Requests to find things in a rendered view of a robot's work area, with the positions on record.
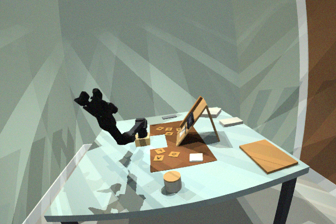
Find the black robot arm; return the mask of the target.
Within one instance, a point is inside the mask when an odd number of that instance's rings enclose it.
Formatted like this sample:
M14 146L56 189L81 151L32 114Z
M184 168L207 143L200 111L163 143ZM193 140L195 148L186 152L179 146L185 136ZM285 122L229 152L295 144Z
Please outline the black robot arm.
M102 100L102 93L99 89L94 88L92 93L93 96L91 97L92 100L90 102L90 106L93 110L93 113L95 113L96 115L99 126L104 131L110 133L117 142L117 144L126 145L129 143L133 143L136 139L135 135L137 133L138 138L147 137L148 125L145 118L136 118L135 125L132 129L127 132L120 133L119 129L116 126L117 122L112 115L117 113L118 108L112 103Z

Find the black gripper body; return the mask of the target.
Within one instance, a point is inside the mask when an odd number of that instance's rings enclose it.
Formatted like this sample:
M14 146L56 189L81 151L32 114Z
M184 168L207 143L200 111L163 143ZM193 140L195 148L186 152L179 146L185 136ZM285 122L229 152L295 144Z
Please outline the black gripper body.
M93 112L89 102L89 94L87 94L85 91L81 92L77 102L82 106L86 105L89 108L89 110Z

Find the grey cylinder with tan lid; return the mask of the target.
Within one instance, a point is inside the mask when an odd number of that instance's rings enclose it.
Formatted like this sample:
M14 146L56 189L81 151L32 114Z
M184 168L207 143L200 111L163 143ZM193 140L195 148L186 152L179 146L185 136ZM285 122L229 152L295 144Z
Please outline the grey cylinder with tan lid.
M182 188L181 174L177 171L169 171L164 174L165 190L171 193L178 192Z

